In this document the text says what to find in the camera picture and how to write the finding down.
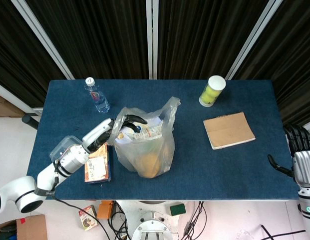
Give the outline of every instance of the blue felt surface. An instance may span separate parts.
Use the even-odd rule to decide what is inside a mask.
[[[291,157],[282,130],[272,83],[269,80],[228,81],[212,107],[198,98],[205,80],[97,80],[111,109],[98,113],[84,89],[84,80],[50,82],[28,175],[50,164],[49,153],[66,135],[81,139],[105,118],[123,107],[147,112],[161,108],[175,96],[181,99],[174,124],[175,155],[169,172],[145,179],[129,172],[110,147],[111,182],[84,183],[82,167],[57,188],[62,199],[112,200],[234,200],[296,199],[297,184],[268,163],[272,154],[280,165]],[[243,111],[255,141],[212,150],[203,120]]]

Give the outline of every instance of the brown notebook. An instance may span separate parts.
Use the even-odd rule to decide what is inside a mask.
[[[256,139],[243,112],[204,120],[204,125],[214,150]]]

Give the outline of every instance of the water bottle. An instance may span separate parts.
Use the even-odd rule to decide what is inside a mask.
[[[95,102],[97,110],[103,114],[107,113],[110,109],[109,103],[105,95],[99,89],[99,86],[95,85],[95,80],[92,77],[88,77],[85,82],[87,84],[85,89],[89,91],[89,94]]]

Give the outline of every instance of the translucent plastic bag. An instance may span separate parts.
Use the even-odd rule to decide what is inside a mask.
[[[175,151],[172,131],[178,105],[180,99],[171,97],[155,112],[126,107],[120,111],[107,143],[115,146],[118,160],[128,170],[149,179],[169,171]],[[137,115],[148,124],[134,122],[140,133],[128,127],[121,129],[126,115]]]

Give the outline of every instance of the black curtain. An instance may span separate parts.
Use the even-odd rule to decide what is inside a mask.
[[[160,0],[159,79],[226,76],[267,0]]]
[[[76,79],[147,79],[145,0],[27,0]]]
[[[234,79],[271,79],[283,123],[310,122],[310,0],[283,1]]]
[[[0,0],[0,85],[42,107],[48,83],[64,75],[9,0]]]

